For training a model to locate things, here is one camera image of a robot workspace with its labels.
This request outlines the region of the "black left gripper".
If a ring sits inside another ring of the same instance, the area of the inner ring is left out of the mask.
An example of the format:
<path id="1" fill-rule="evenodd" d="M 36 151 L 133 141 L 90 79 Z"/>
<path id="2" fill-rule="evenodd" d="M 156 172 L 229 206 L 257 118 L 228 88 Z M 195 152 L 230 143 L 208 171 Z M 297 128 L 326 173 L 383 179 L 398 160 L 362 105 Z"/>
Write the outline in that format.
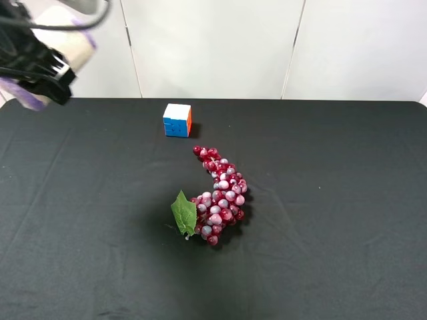
<path id="1" fill-rule="evenodd" d="M 65 56 L 28 27 L 1 23 L 1 88 L 22 105 L 64 105 L 75 73 Z"/>

